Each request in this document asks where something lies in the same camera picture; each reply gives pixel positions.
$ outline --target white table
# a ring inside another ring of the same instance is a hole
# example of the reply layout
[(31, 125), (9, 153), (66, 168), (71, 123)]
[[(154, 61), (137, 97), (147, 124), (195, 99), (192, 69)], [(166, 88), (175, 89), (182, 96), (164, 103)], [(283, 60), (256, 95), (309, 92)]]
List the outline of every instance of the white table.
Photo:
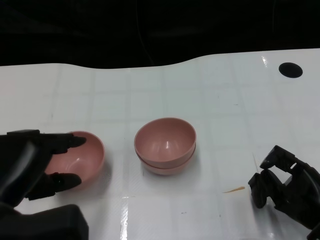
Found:
[[(272, 201), (253, 206), (248, 180), (276, 144), (320, 171), (319, 56), (307, 49), (148, 68), (0, 67), (1, 134), (89, 131), (107, 152), (90, 189), (25, 199), (16, 209), (32, 214), (77, 204), (90, 240), (305, 239), (310, 231)], [(303, 75), (282, 76), (284, 62), (300, 65)], [(196, 161), (180, 175), (157, 176), (143, 170), (133, 140), (142, 125), (169, 116), (194, 126)]]

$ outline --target round hole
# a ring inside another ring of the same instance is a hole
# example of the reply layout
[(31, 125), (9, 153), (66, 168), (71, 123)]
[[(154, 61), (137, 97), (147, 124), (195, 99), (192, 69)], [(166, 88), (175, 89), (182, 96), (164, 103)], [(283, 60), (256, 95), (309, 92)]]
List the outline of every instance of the round hole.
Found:
[(292, 62), (282, 63), (279, 66), (279, 72), (283, 76), (291, 79), (299, 78), (303, 73), (302, 68), (299, 65)]

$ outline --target bowl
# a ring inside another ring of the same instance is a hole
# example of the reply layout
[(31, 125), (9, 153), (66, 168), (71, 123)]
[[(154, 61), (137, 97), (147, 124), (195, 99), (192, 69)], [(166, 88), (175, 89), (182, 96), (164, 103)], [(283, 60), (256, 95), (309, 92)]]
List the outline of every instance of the bowl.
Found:
[(69, 148), (66, 153), (53, 155), (45, 173), (77, 174), (81, 178), (80, 185), (83, 185), (94, 179), (102, 169), (105, 148), (102, 141), (90, 132), (72, 131), (71, 133), (77, 137), (85, 137), (85, 144)]
[(196, 131), (185, 120), (166, 117), (144, 125), (135, 135), (134, 149), (146, 164), (173, 169), (184, 164), (196, 147)]
[(175, 175), (181, 173), (192, 161), (193, 155), (196, 149), (193, 150), (193, 153), (191, 154), (190, 158), (184, 162), (182, 165), (174, 167), (174, 168), (169, 168), (169, 169), (163, 169), (163, 168), (157, 168), (154, 166), (150, 166), (149, 164), (145, 163), (139, 156), (139, 159), (145, 169), (147, 169), (149, 172), (152, 172), (154, 174), (158, 175)]

